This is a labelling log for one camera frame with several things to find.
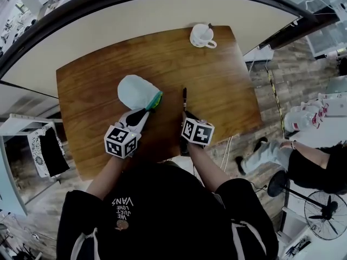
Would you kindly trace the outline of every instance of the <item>sleeve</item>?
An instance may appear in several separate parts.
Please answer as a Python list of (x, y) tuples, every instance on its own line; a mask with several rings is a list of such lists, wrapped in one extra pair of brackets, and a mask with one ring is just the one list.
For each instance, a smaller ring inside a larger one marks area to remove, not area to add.
[(347, 169), (344, 166), (346, 148), (341, 148), (330, 154), (327, 162), (326, 186), (327, 193), (345, 194), (347, 191)]
[(248, 180), (237, 178), (223, 183), (216, 190), (230, 219), (243, 220), (254, 226), (267, 250), (267, 259), (276, 259), (278, 240), (273, 224)]
[(343, 147), (342, 144), (337, 144), (337, 145), (334, 145), (332, 147), (321, 147), (321, 148), (319, 148), (319, 150), (321, 150), (325, 153), (328, 153), (328, 154), (332, 154), (332, 153), (340, 151), (342, 149), (342, 147)]
[(93, 232), (104, 211), (101, 199), (82, 191), (68, 192), (63, 205), (56, 244), (57, 260), (70, 259), (77, 238)]

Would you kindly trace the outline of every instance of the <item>black garment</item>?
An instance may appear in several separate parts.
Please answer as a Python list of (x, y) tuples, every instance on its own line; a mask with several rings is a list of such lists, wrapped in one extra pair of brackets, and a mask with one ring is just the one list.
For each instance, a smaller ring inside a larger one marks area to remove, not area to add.
[(53, 128), (48, 129), (45, 136), (40, 136), (40, 143), (41, 153), (51, 177), (69, 169), (61, 153)]
[(303, 188), (323, 190), (327, 193), (343, 193), (347, 190), (345, 167), (347, 149), (342, 145), (319, 149), (330, 154), (326, 170), (294, 150), (289, 158), (289, 178)]
[[(145, 255), (237, 259), (232, 218), (252, 224), (266, 247), (267, 257), (249, 229), (239, 228), (247, 260), (276, 259), (273, 225), (251, 184), (233, 179), (216, 194), (224, 206), (190, 173), (160, 164), (124, 172), (104, 201), (85, 192), (69, 192), (59, 225), (57, 260), (70, 259), (80, 234), (88, 235), (94, 228), (101, 260)], [(116, 229), (120, 219), (128, 222), (127, 229)], [(78, 259), (90, 259), (92, 247), (84, 242)]]

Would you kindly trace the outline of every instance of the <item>desk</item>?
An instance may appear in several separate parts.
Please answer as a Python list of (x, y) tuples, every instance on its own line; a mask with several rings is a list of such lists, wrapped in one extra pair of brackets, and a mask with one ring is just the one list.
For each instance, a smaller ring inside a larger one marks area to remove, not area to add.
[(110, 158), (103, 138), (129, 110), (117, 95), (128, 74), (143, 77), (164, 93), (143, 130), (138, 157), (160, 161), (179, 154), (184, 87), (187, 109), (215, 126), (212, 144), (261, 125), (253, 85), (230, 27), (214, 27), (215, 49), (193, 47), (190, 32), (185, 28), (133, 38), (57, 71), (64, 128), (83, 180), (94, 178)]

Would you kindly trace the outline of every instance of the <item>fiducial marker cube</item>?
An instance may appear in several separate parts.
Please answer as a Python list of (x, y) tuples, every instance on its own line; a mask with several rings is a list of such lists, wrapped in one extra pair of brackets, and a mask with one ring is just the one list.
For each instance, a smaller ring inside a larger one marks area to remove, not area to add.
[(138, 133), (111, 125), (104, 136), (106, 152), (124, 159), (136, 150), (139, 137)]
[(181, 136), (198, 145), (209, 145), (215, 127), (205, 121), (186, 118)]

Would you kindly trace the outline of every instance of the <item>electric fan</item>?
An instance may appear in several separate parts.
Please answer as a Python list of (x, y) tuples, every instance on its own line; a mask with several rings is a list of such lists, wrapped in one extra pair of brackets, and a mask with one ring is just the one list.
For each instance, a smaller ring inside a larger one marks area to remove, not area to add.
[(289, 178), (285, 171), (277, 172), (270, 180), (267, 193), (278, 196), (283, 189), (305, 200), (305, 218), (313, 233), (323, 240), (334, 240), (347, 228), (347, 205), (337, 194), (324, 191), (311, 193), (308, 197), (287, 187)]

